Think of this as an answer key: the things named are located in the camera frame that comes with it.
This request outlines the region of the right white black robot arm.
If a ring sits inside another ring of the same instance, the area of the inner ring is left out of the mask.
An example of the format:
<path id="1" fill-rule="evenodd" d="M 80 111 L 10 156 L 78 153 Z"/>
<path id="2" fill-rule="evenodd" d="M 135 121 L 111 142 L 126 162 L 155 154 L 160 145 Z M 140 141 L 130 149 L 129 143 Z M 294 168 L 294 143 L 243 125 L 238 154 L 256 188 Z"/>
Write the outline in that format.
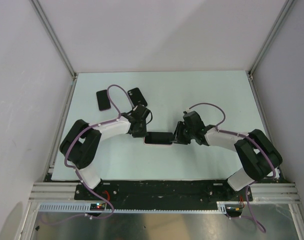
<path id="1" fill-rule="evenodd" d="M 173 134 L 174 144 L 189 145 L 194 140 L 198 145 L 221 147 L 236 152 L 242 168 L 226 179 L 224 197 L 230 201 L 241 195 L 241 189 L 258 182 L 272 173 L 283 158 L 259 129 L 249 133 L 220 130 L 215 125 L 204 125 L 196 111 L 186 112 L 183 121 L 177 123 Z"/>

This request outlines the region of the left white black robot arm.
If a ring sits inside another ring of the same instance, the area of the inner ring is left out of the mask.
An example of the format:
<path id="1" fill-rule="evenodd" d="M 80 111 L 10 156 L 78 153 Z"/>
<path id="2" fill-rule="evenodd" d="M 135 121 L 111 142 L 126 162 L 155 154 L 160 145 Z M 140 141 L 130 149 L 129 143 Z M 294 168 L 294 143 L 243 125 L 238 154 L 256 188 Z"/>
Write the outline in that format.
<path id="1" fill-rule="evenodd" d="M 93 164 L 99 143 L 126 134 L 133 138 L 144 138 L 147 135 L 147 118 L 151 115 L 147 107 L 139 104 L 112 120 L 90 125 L 79 119 L 73 124 L 59 151 L 64 155 L 64 165 L 72 168 L 86 186 L 87 196 L 96 200 L 103 194 L 103 187 L 99 184 L 102 178 Z"/>

